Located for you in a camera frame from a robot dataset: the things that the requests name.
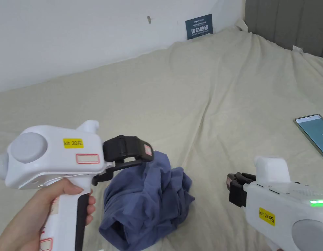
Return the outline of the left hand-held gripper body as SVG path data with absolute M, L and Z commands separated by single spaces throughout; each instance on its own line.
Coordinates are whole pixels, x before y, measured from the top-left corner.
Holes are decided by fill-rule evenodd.
M 41 251 L 81 251 L 92 178 L 113 167 L 105 161 L 99 123 L 76 129 L 38 125 L 25 129 L 0 154 L 0 179 L 12 189 L 46 187 L 66 178 L 83 189 L 55 198 L 40 237 Z

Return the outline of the person's left hand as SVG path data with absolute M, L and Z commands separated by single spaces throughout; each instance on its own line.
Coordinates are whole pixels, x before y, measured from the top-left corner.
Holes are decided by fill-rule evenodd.
M 77 195 L 83 189 L 61 179 L 38 190 L 9 222 L 0 236 L 0 251 L 38 251 L 40 235 L 52 201 L 62 195 Z

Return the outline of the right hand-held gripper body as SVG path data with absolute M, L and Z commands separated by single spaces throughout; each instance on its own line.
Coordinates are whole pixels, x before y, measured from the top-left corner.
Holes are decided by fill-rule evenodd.
M 256 181 L 229 192 L 273 251 L 323 251 L 323 190 L 292 182 L 285 159 L 256 157 Z

